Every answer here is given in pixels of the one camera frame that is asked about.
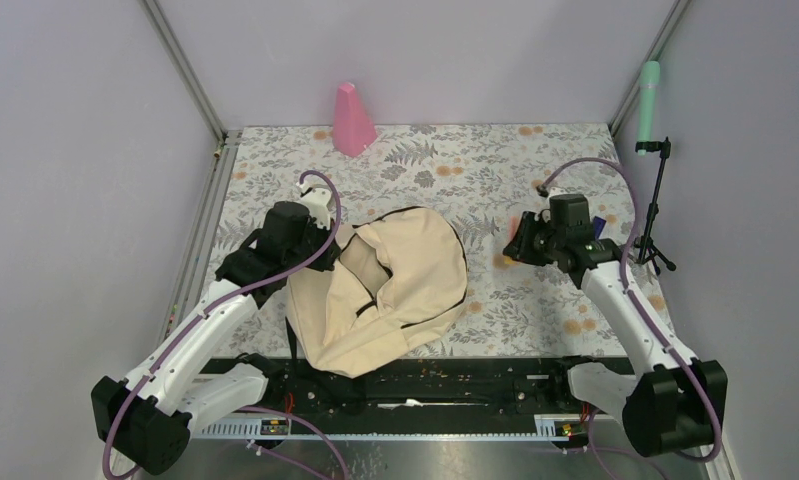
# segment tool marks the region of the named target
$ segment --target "floral tablecloth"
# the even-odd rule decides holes
[[[624,355],[602,315],[556,268],[516,265],[502,256],[509,218],[543,205],[532,188],[564,162],[585,156],[617,161],[603,124],[395,125],[357,158],[332,145],[327,127],[252,127],[243,131],[214,239],[205,287],[223,257],[279,200],[298,198],[299,173],[328,174],[342,196],[344,222],[363,223],[397,208],[436,209],[458,231],[467,253],[463,317],[410,356]],[[556,180],[584,193],[603,236],[622,243],[633,221],[625,184],[603,165],[583,164]],[[663,319],[657,280],[635,268],[638,284]],[[216,352],[289,357],[285,295],[276,294]]]

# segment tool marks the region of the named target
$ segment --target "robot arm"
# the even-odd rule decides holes
[[[620,278],[619,247],[595,239],[587,199],[557,195],[549,199],[549,219],[523,213],[506,256],[531,265],[557,264],[593,301],[614,329],[634,370],[634,378],[587,361],[568,370],[570,393],[595,405],[623,425],[635,450],[653,456],[712,443],[714,432],[702,401],[673,357],[644,324]],[[628,278],[632,278],[628,269]],[[629,285],[651,318],[658,313],[636,284]],[[720,422],[727,378],[716,361],[701,362],[660,321],[659,332],[690,366],[717,411]]]
[[[96,428],[99,438],[106,440],[129,392],[149,378],[128,406],[114,438],[114,447],[149,473],[162,473],[175,463],[194,432],[264,396],[266,372],[249,364],[237,365],[225,375],[188,389],[219,345],[256,315],[269,297],[284,287],[286,278],[218,305],[217,301],[300,265],[328,240],[331,193],[309,184],[299,188],[302,197],[297,202],[276,203],[267,212],[263,227],[223,260],[207,293],[157,350],[122,381],[103,377],[93,388]],[[308,268],[331,270],[339,254],[340,248],[332,243]],[[192,319],[198,323],[188,327]],[[165,353],[163,363],[152,372],[155,361]]]

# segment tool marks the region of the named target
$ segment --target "pink object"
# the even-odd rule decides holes
[[[375,125],[367,115],[355,86],[349,82],[340,85],[334,103],[334,147],[350,157],[357,157],[377,137]]]

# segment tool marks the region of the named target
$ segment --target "wall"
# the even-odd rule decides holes
[[[161,0],[228,128],[606,122],[673,0]]]
[[[137,2],[0,1],[0,479],[89,479],[215,141]]]
[[[675,142],[657,245],[674,322],[729,373],[744,479],[799,478],[799,0],[694,2],[662,59],[655,138]],[[644,202],[655,157],[618,151]]]

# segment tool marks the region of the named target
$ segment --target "tripod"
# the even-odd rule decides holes
[[[655,246],[655,241],[652,239],[652,226],[655,224],[655,217],[658,216],[658,191],[661,189],[661,179],[664,177],[664,166],[667,163],[667,159],[670,158],[670,147],[669,137],[665,137],[663,142],[635,143],[635,151],[659,152],[659,157],[661,158],[661,164],[658,167],[658,178],[655,180],[655,190],[652,192],[652,202],[649,203],[649,208],[646,210],[646,227],[643,229],[643,235],[635,240],[635,247],[640,249],[637,263],[645,265],[647,262],[652,262],[656,275],[661,274],[656,258],[664,262],[667,270],[671,272],[676,270],[676,264],[661,253],[661,250]]]

